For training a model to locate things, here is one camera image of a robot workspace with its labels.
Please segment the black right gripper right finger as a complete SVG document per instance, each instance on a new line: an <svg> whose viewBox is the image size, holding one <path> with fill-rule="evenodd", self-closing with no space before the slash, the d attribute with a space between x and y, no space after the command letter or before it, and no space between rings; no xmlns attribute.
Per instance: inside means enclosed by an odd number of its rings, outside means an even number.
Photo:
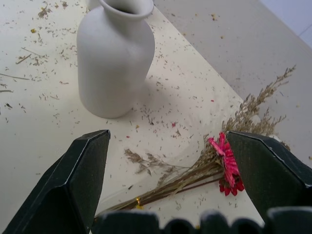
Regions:
<svg viewBox="0 0 312 234"><path fill-rule="evenodd" d="M245 190L262 218L275 207L312 207L312 168L268 136L228 131Z"/></svg>

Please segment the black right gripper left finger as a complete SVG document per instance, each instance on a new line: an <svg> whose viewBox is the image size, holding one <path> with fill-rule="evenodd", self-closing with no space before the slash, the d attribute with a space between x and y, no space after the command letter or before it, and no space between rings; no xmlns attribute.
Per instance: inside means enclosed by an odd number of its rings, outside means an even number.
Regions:
<svg viewBox="0 0 312 234"><path fill-rule="evenodd" d="M109 130L75 139L42 175L2 234L89 234L109 141Z"/></svg>

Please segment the white ceramic vase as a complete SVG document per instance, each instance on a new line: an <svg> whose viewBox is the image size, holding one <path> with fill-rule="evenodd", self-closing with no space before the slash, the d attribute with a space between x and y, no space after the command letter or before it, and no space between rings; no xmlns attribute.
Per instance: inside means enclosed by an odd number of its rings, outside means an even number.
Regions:
<svg viewBox="0 0 312 234"><path fill-rule="evenodd" d="M77 33L78 92L102 118L126 114L140 93L155 54L146 22L153 0L98 0Z"/></svg>

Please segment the dried grass bouquet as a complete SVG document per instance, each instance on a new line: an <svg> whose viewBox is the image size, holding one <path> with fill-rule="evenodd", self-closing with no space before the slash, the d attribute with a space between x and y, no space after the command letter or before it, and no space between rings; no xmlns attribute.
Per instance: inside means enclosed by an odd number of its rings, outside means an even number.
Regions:
<svg viewBox="0 0 312 234"><path fill-rule="evenodd" d="M229 218L260 215L237 183L238 167L226 133L272 137L286 116L272 117L266 102L293 78L296 67L241 98L218 74L163 78L149 74L145 89L120 119L108 120L111 141L97 214L140 208L197 223L220 210Z"/></svg>

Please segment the dried straw stem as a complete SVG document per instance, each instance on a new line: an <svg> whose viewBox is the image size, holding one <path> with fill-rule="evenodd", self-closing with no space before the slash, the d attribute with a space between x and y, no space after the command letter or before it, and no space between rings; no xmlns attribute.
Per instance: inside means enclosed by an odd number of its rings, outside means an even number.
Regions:
<svg viewBox="0 0 312 234"><path fill-rule="evenodd" d="M19 60L16 62L16 65L22 63L23 61L25 61L26 59L28 59L29 57L31 57L31 55L32 55L32 54L29 54L29 55L23 56L23 57L19 57Z"/></svg>

